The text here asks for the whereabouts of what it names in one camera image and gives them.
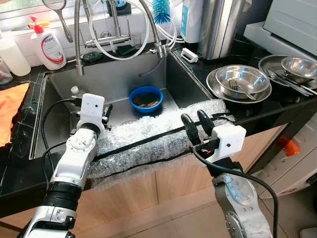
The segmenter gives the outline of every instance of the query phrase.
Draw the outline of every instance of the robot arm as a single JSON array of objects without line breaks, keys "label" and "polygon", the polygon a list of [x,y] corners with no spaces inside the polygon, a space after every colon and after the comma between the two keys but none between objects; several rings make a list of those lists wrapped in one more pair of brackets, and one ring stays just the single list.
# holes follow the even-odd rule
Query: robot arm
[{"label": "robot arm", "polygon": [[69,230],[75,225],[78,199],[96,155],[97,140],[105,133],[104,102],[103,97],[84,94],[78,130],[67,140],[45,198],[19,238],[75,238]]},{"label": "robot arm", "polygon": [[183,114],[182,121],[193,144],[194,154],[207,165],[213,177],[216,199],[223,210],[230,236],[270,238],[268,222],[259,209],[258,195],[249,180],[211,166],[214,164],[218,168],[242,172],[241,165],[232,162],[229,156],[242,149],[246,130],[232,124],[215,127],[205,112],[199,110],[197,113],[209,139],[200,141],[198,130],[188,115]]}]

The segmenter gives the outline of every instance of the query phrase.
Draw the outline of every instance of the blue bowl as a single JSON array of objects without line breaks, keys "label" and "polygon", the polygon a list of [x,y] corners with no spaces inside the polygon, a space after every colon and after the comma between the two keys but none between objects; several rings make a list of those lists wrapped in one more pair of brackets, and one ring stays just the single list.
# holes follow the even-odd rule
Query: blue bowl
[{"label": "blue bowl", "polygon": [[[141,108],[133,103],[133,100],[137,95],[144,95],[147,93],[154,93],[154,94],[158,95],[158,97],[159,97],[158,104],[156,104],[153,107],[149,107],[149,108]],[[134,107],[135,110],[137,110],[141,113],[145,113],[145,114],[152,113],[152,112],[156,111],[160,107],[160,105],[162,104],[163,93],[158,88],[153,87],[153,86],[141,86],[141,87],[134,89],[130,93],[129,100],[130,100],[130,104]]]}]

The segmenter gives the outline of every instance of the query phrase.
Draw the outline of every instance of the red pump cap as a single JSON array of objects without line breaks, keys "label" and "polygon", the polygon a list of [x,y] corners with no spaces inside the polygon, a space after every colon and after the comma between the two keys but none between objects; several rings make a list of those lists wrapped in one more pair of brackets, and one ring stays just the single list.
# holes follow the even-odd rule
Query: red pump cap
[{"label": "red pump cap", "polygon": [[30,16],[32,21],[34,22],[34,31],[36,34],[42,34],[44,32],[43,26],[39,25],[36,23],[36,17],[35,16]]}]

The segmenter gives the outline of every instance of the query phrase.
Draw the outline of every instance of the faucet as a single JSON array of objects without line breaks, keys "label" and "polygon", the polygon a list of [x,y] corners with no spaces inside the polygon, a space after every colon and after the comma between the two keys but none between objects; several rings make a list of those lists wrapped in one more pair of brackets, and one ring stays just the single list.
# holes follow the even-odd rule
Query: faucet
[{"label": "faucet", "polygon": [[[87,3],[86,0],[84,1],[84,7],[85,7],[85,14],[87,16],[87,19],[90,17],[90,13],[87,8]],[[121,29],[118,21],[118,15],[115,7],[115,0],[108,0],[111,6],[111,11],[112,11],[112,18],[113,18],[113,23],[114,23],[114,29],[115,29],[115,36],[108,36],[108,37],[103,37],[97,39],[98,43],[101,46],[107,46],[110,45],[111,43],[113,44],[118,44],[122,43],[125,41],[128,41],[130,39],[130,25],[129,25],[129,20],[127,20],[128,24],[128,35],[122,35],[121,34]],[[152,31],[153,31],[153,36],[154,36],[154,46],[155,50],[151,50],[152,53],[157,53],[158,57],[160,59],[166,57],[168,48],[166,45],[162,45],[161,41],[159,40],[159,35],[157,32],[157,28],[155,26],[153,16],[151,14],[151,11],[146,4],[144,0],[139,0],[140,4],[144,8],[147,17],[149,19]],[[74,29],[75,29],[75,50],[76,50],[76,70],[78,76],[84,75],[84,67],[81,62],[80,58],[80,43],[79,43],[79,10],[80,10],[80,0],[75,0],[75,13],[74,13]],[[96,44],[94,43],[94,40],[89,40],[85,42],[85,46],[90,48],[90,47],[96,47]]]}]

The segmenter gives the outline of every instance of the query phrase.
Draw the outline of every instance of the stainless steel sink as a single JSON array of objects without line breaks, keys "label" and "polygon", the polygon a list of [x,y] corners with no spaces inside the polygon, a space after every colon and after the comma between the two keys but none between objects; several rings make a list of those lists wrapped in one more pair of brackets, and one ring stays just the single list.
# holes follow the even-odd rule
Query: stainless steel sink
[{"label": "stainless steel sink", "polygon": [[[140,73],[151,71],[157,64],[156,55],[143,54],[127,61],[111,61],[85,67],[85,75],[77,76],[75,69],[50,73],[45,76],[42,91],[42,111],[38,115],[39,122],[48,107],[57,100],[72,96],[71,87],[105,97],[107,104],[112,104],[108,125],[119,126],[138,120],[144,114],[135,111],[129,103],[129,93],[136,87],[152,85],[160,88],[164,95],[161,109],[150,114],[157,116],[161,113],[184,108],[190,104],[208,100],[210,95],[199,82],[191,77],[174,55],[169,55],[159,67],[144,76]],[[68,103],[56,106],[46,122],[46,136],[49,146],[65,141],[72,129],[76,128],[79,118],[76,108]],[[45,148],[40,133],[35,133],[30,159],[39,158]]]}]

